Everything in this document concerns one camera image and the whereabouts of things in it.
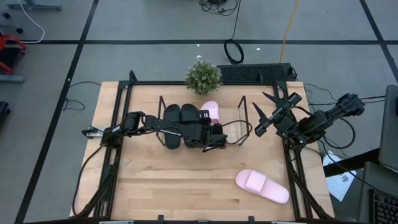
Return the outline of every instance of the wooden tabletop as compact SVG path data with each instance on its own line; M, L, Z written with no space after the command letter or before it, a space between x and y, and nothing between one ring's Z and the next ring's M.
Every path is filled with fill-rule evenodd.
M94 127L108 127L114 108L117 82L103 82L93 118ZM308 109L305 90L301 82L288 82L289 93L296 92L303 100L299 106ZM258 125L259 116L251 102L270 116L275 104L262 91L273 95L270 86L221 86L207 96L195 95L186 86L146 85L132 88L129 111L143 111L157 116L159 96L166 106L191 103L200 108L204 102L215 100L220 107L221 123L244 119L239 115L238 103L246 96L249 122ZM297 119L306 114L294 109ZM241 124L224 128L228 141L242 135ZM202 153L201 149L181 146L176 150L163 147L155 134L124 138L118 181L114 196L113 220L156 220L164 215L166 220L294 220L292 201L280 205L240 189L234 182L243 169L253 169L289 189L281 138L271 126L265 135L254 132L242 146L227 145ZM89 139L84 161L99 146L100 138ZM316 149L316 144L308 147ZM87 164L81 177L76 198L76 210L80 211L98 188L104 160L103 149ZM303 168L309 191L325 211L334 216L319 155L311 150L302 151ZM297 188L301 216L305 216L302 195Z

